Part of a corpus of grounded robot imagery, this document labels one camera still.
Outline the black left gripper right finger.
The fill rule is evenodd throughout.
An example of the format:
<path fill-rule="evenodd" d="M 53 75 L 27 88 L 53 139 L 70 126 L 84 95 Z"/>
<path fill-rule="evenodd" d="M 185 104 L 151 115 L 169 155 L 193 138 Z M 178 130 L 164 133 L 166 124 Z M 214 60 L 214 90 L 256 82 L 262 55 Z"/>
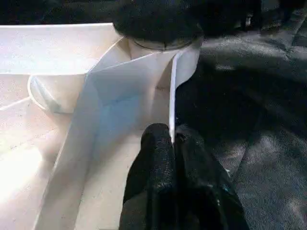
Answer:
<path fill-rule="evenodd" d="M 175 151 L 185 227 L 189 230 L 248 230 L 242 203 L 225 168 L 194 129 L 176 129 Z"/>

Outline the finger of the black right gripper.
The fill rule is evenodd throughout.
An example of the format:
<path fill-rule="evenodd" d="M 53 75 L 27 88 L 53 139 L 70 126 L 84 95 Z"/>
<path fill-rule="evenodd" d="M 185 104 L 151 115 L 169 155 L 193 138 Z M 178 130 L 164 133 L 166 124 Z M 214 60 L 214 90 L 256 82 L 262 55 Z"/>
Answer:
<path fill-rule="evenodd" d="M 193 8 L 199 0 L 120 0 L 112 22 L 119 34 L 153 50 L 172 50 L 202 36 Z"/>

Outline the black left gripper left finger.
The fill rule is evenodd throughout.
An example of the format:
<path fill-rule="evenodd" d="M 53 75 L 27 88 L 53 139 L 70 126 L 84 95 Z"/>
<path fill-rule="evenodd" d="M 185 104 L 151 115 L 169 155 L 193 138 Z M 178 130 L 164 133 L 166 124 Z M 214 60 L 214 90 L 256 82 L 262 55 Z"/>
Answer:
<path fill-rule="evenodd" d="M 120 215 L 122 230 L 175 230 L 177 180 L 168 126 L 149 125 L 129 169 Z"/>

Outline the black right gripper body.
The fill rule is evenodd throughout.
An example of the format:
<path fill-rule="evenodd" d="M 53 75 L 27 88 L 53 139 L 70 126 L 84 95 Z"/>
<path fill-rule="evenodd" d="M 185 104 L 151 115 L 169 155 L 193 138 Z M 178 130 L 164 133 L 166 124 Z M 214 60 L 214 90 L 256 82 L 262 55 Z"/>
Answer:
<path fill-rule="evenodd" d="M 240 23 L 240 29 L 262 27 L 260 0 L 208 0 L 203 6 L 203 29 L 208 32 L 230 32 Z"/>

